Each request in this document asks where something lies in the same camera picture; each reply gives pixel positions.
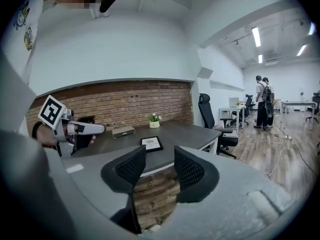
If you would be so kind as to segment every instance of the wooden floor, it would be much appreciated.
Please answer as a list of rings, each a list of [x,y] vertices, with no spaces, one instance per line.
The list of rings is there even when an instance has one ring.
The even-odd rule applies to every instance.
[[[320,142],[320,124],[314,122],[313,129],[309,130],[309,125],[305,124],[304,118],[310,115],[307,112],[295,111],[289,114],[276,112],[275,115],[273,128],[268,128],[268,132],[265,132],[253,128],[254,118],[257,117],[257,112],[254,111],[246,119],[249,125],[239,129],[239,138],[249,142],[281,143],[280,138],[272,135],[284,136],[281,130],[293,137],[289,142],[289,148],[282,152],[277,169],[272,174],[272,180],[293,197],[300,199],[310,192],[317,177],[305,165],[299,150],[305,162],[318,175],[320,156],[317,156],[317,144]],[[281,150],[288,146],[288,140],[285,139],[282,144],[248,143],[242,140],[239,140],[238,145],[230,148],[229,151],[238,160],[249,164],[262,174],[272,172]],[[134,202],[141,228],[147,229],[155,224],[161,225],[174,210],[176,195],[179,192],[179,182],[173,167],[141,178],[134,188]]]

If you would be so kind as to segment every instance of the ceiling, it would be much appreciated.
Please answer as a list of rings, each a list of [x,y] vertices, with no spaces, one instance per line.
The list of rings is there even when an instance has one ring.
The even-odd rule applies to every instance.
[[[300,7],[291,8],[261,18],[243,26],[218,41],[219,47],[241,68],[261,67],[296,60],[319,59],[318,37],[308,35],[311,22]],[[258,27],[261,46],[256,47],[252,28]],[[301,56],[302,45],[307,44]]]
[[[109,13],[112,14],[115,10],[138,12],[140,8],[140,12],[155,14],[181,23],[190,12],[192,3],[193,0],[116,0],[110,7]],[[62,5],[53,5],[53,1],[44,3],[38,25],[40,31],[70,17],[80,14],[90,15],[89,10],[69,9]]]

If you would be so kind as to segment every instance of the small box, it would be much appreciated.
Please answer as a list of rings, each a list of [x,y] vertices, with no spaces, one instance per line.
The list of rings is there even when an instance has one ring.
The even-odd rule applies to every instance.
[[[135,133],[136,133],[136,130],[132,126],[125,126],[125,127],[112,130],[112,136],[114,139],[129,135],[129,134],[135,134]]]

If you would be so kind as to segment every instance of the potted plant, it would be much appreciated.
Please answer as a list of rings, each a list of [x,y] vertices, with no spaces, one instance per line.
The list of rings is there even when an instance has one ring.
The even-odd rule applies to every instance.
[[[151,116],[145,115],[145,117],[150,122],[150,128],[158,128],[160,126],[159,121],[162,120],[162,117],[159,115],[157,116],[156,113],[153,113]]]

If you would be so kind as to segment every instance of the brick wall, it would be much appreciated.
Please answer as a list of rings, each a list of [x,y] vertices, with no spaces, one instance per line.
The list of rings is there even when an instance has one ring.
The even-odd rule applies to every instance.
[[[164,121],[177,119],[193,124],[191,86],[180,81],[119,81],[95,83],[51,93],[74,118],[95,116],[107,131],[125,125],[149,124],[145,115],[156,113]],[[47,96],[37,98],[26,119],[39,121],[38,113]]]

